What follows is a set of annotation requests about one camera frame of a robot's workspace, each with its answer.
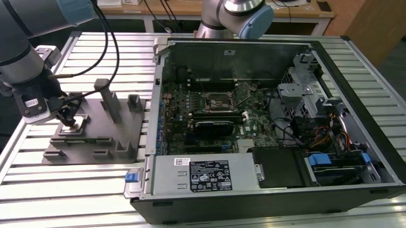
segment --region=circuit chip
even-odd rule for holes
[[[233,98],[230,93],[206,93],[205,110],[222,112],[233,111]]]

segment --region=metal slotted surface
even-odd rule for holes
[[[153,79],[152,43],[165,34],[117,33],[121,51],[118,75],[110,90],[124,98],[136,93],[150,98]],[[319,40],[327,50],[349,85],[359,95],[383,132],[389,138],[403,159],[406,159],[406,112],[387,82],[364,65],[364,59],[355,54],[339,37],[264,36],[264,39]],[[85,69],[100,56],[104,44],[101,33],[82,33],[70,38],[63,51],[57,73],[69,74]],[[109,42],[108,54],[100,65],[84,76],[61,79],[61,88],[66,92],[92,90],[96,78],[109,78],[114,67],[114,49]],[[129,202],[121,196],[124,174],[128,169],[142,166],[144,144],[150,103],[146,103],[142,123],[142,135],[138,144],[138,163],[113,165],[41,165],[42,151],[47,147],[49,137],[57,121],[39,126],[19,124],[14,132],[15,140],[1,156],[7,156],[0,172],[0,227],[114,227],[160,228],[145,224]],[[256,218],[232,221],[184,224],[173,227],[204,228],[264,228],[299,226],[313,227],[404,227],[406,195],[393,199],[376,200],[344,213],[325,215],[300,215],[276,218]]]

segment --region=power supply label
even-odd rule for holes
[[[228,161],[189,162],[189,190],[192,192],[232,190]]]

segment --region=barcode label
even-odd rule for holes
[[[230,185],[230,182],[218,182],[217,185],[218,185],[218,186],[229,186],[229,185]]]
[[[224,51],[224,56],[232,56],[234,55],[234,50],[225,50]]]
[[[174,158],[174,165],[189,165],[189,158]]]

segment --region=motherboard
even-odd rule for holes
[[[269,89],[254,82],[165,83],[166,154],[237,153],[277,146],[265,109]]]

